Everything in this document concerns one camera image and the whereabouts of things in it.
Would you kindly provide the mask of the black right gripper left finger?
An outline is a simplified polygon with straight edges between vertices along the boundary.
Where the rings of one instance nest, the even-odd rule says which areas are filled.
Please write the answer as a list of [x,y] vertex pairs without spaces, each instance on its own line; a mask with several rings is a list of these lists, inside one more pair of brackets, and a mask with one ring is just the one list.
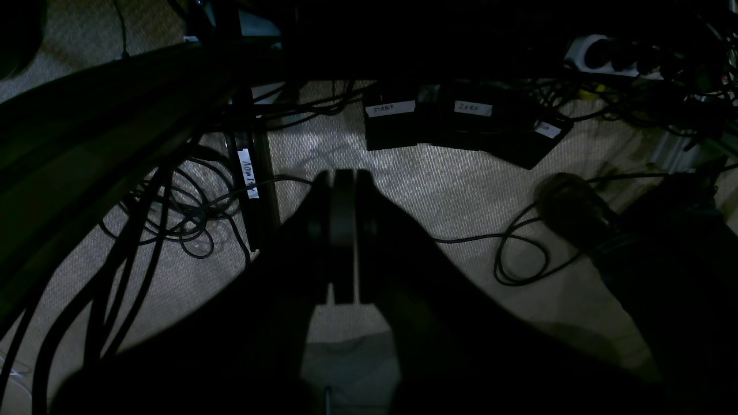
[[306,414],[301,378],[316,307],[319,173],[295,213],[242,275],[195,312],[62,384],[53,414]]

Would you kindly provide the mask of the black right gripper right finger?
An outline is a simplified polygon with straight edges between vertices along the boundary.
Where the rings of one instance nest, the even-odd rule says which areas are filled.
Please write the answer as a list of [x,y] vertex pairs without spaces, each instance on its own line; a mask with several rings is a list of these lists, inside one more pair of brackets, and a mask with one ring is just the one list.
[[557,341],[469,281],[372,174],[356,175],[359,294],[389,324],[391,414],[662,414],[658,391]]

